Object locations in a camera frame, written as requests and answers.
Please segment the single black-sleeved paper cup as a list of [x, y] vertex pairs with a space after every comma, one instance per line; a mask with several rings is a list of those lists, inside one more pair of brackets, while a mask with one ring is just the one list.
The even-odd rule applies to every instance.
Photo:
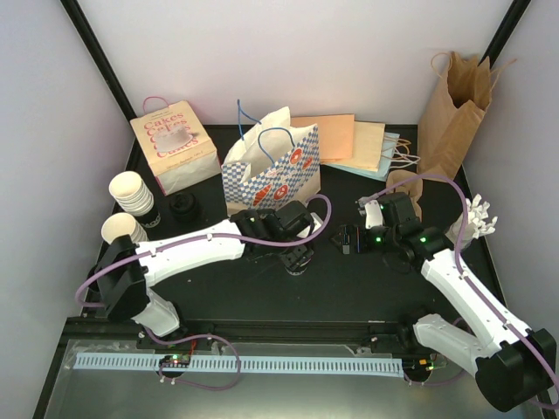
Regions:
[[299, 258], [299, 259], [285, 258], [283, 260], [283, 264], [289, 275], [300, 276], [307, 270], [307, 266], [310, 263], [310, 261], [311, 261], [310, 258]]

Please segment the blue checkered paper bag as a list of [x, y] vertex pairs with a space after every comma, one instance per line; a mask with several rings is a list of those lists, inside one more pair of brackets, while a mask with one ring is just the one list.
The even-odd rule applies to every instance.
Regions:
[[277, 210], [321, 189], [319, 127], [293, 127], [287, 106], [254, 121], [222, 164], [227, 214]]

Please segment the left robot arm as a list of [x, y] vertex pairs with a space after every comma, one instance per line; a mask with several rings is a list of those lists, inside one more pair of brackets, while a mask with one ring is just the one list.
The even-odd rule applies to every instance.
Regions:
[[166, 347], [177, 348], [186, 341], [188, 328], [175, 304], [155, 292], [157, 284], [207, 264], [262, 254], [276, 254], [288, 271], [301, 273], [313, 255], [306, 239], [322, 223], [293, 201], [277, 210], [245, 209], [209, 228], [159, 241], [136, 243], [121, 235], [91, 270], [98, 276], [91, 287], [108, 320], [132, 320]]

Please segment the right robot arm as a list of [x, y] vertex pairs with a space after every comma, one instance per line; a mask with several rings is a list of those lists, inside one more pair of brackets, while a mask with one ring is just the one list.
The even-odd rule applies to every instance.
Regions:
[[464, 331], [436, 313], [397, 329], [399, 346], [428, 347], [460, 366], [496, 409], [507, 412], [557, 386], [556, 340], [518, 319], [467, 267], [455, 244], [426, 228], [403, 192], [357, 200], [364, 223], [356, 235], [366, 251], [395, 252], [434, 285], [469, 326]]

